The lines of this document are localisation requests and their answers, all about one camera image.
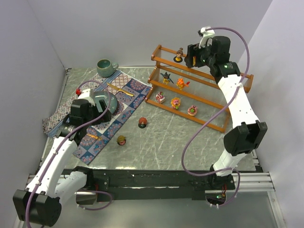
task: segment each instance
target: gray mug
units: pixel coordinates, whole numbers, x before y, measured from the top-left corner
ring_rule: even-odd
[[[97,63],[97,72],[101,77],[111,76],[117,68],[118,63],[111,63],[109,59],[102,59]]]

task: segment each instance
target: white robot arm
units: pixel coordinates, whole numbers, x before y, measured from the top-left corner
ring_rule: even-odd
[[[105,101],[99,99],[98,102],[102,110],[94,101],[92,89],[84,89],[78,99],[72,102],[70,114],[64,118],[57,131],[52,149],[39,172],[25,190],[17,190],[13,196],[20,220],[26,220],[26,208],[30,202],[27,221],[51,227],[58,220],[62,206],[76,191],[82,188],[95,190],[93,171],[86,167],[76,167],[59,185],[58,180],[67,160],[77,150],[82,138],[86,135],[88,126],[85,123],[93,121],[91,125],[96,125],[111,120],[110,111],[101,116],[101,113],[106,110]]]
[[[230,39],[215,36],[214,29],[216,28],[208,26],[198,31],[202,39],[199,44],[188,45],[185,62],[188,68],[208,66],[227,103],[234,98],[229,106],[233,129],[224,136],[225,149],[219,160],[210,168],[211,171],[218,171],[211,182],[215,182],[215,186],[218,182],[220,186],[225,183],[225,177],[232,173],[238,162],[259,146],[267,131],[267,125],[265,122],[261,123],[253,112],[241,82],[240,70],[236,63],[229,60]]]

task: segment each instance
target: patterned cloth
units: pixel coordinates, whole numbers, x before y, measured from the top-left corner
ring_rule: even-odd
[[[145,99],[151,88],[150,86],[137,81],[136,79],[121,71],[116,71],[109,78],[103,78],[96,74],[92,80],[103,82],[104,85],[106,85],[106,83],[111,83],[118,88],[122,88],[123,90],[134,94],[134,96],[129,96],[125,93],[118,92],[108,86],[106,87],[109,92],[113,93],[116,96],[118,107],[115,113],[112,115],[110,122],[102,123],[96,126],[90,126],[87,129],[88,134],[98,136],[99,139],[86,135],[82,139],[78,149],[73,153],[87,165],[92,162],[98,153],[113,138],[116,132],[122,127],[122,125],[132,115],[135,109]],[[102,86],[98,88],[97,86],[98,85],[96,83],[88,83],[83,85],[81,89],[96,88],[97,91],[103,90]],[[48,136],[55,136],[57,129],[62,124],[63,118],[70,112],[72,101],[76,98],[77,95],[70,97],[63,105],[57,109],[56,113],[43,121],[43,129]]]

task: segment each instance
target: gray marble surface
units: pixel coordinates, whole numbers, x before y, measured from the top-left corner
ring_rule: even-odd
[[[153,68],[120,68],[119,70],[147,83]],[[68,73],[68,80],[60,104],[75,92],[81,82],[92,78],[95,74],[96,69],[93,68],[73,68]],[[165,96],[168,97],[164,104],[170,105],[171,99],[176,95],[171,91],[166,90],[164,92]],[[194,104],[199,107],[196,116],[198,118],[208,120],[212,114],[218,111],[218,109],[190,100],[187,97],[179,97],[181,98],[181,111],[186,111],[188,108],[187,105],[183,104]],[[146,117],[148,120],[148,125],[144,129],[137,126],[140,117]],[[213,123],[223,124],[224,116],[220,116]],[[190,137],[200,127],[199,123],[142,102],[88,167],[93,169],[181,170],[182,150]],[[126,137],[126,145],[119,146],[117,144],[116,138],[119,135]],[[208,127],[205,128],[187,149],[186,167],[192,170],[208,170],[223,152],[223,137],[224,134]],[[53,141],[50,139],[44,158],[49,153],[52,143]],[[66,169],[72,169],[75,166],[87,165],[71,155]],[[248,154],[243,158],[237,169],[240,171],[254,171],[252,155]]]

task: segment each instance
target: orange wooden shelf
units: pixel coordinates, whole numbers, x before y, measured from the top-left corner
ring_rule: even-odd
[[[186,66],[183,66],[181,64],[178,64],[178,63],[166,60],[164,58],[161,58],[162,51],[169,52],[169,53],[172,53],[172,54],[176,54],[176,51],[168,49],[168,48],[165,48],[165,47],[162,47],[161,45],[158,45],[157,48],[154,50],[153,54],[151,55],[151,60],[152,61],[156,61],[156,65],[155,65],[155,68],[152,71],[152,73],[150,74],[150,77],[148,79],[148,83],[152,84],[152,88],[151,88],[150,92],[147,94],[147,96],[145,98],[145,102],[150,103],[152,105],[155,105],[157,107],[160,107],[162,109],[165,109],[167,111],[170,111],[172,113],[175,113],[177,115],[180,115],[182,117],[185,117],[187,119],[193,120],[193,121],[198,122],[200,124],[204,124],[206,121],[203,121],[203,120],[198,119],[196,117],[190,116],[190,115],[188,115],[186,113],[180,112],[180,111],[175,110],[175,109],[173,109],[171,107],[167,107],[167,106],[165,106],[163,104],[160,104],[160,103],[158,103],[158,102],[150,99],[150,97],[151,97],[152,93],[154,92],[155,88],[159,86],[159,87],[168,89],[170,91],[176,92],[176,93],[178,93],[180,95],[187,96],[189,98],[195,99],[195,100],[200,101],[202,103],[211,105],[211,106],[213,106],[215,108],[218,108],[218,109],[222,109],[224,107],[223,104],[219,104],[219,103],[217,103],[215,101],[212,101],[210,99],[206,99],[206,98],[204,98],[202,96],[199,96],[199,94],[197,94],[197,93],[191,92],[189,90],[187,90],[187,91],[180,90],[176,86],[171,86],[171,84],[167,85],[165,83],[160,82],[160,80],[159,80],[160,69],[162,69],[162,70],[171,72],[173,74],[182,76],[184,78],[188,78],[188,79],[190,79],[192,81],[195,81],[197,83],[200,83],[200,84],[212,87],[214,89],[217,89],[217,90],[220,89],[217,84],[210,82],[210,80],[211,81],[215,81],[215,79],[213,78],[213,76],[211,76],[209,74],[206,74],[204,72],[192,69],[192,68],[187,68]],[[168,68],[167,66],[163,66],[161,64],[165,64],[167,66],[175,67],[177,69],[180,69],[180,70],[192,73],[195,76],[187,75],[187,74],[185,74],[183,72],[177,71],[177,70],[172,69],[172,68]],[[244,84],[244,90],[245,90],[246,93],[248,93],[250,91],[250,89],[251,89],[251,86],[252,86],[253,75],[246,75],[246,78],[247,78],[247,81]],[[214,124],[211,124],[211,123],[208,124],[207,126],[224,133],[226,131],[226,128],[227,128],[227,125],[228,125],[228,122],[229,122],[229,119],[230,119],[230,111],[229,111],[229,109],[227,109],[226,112],[227,112],[226,119],[225,119],[224,124],[223,124],[222,127],[214,125]]]

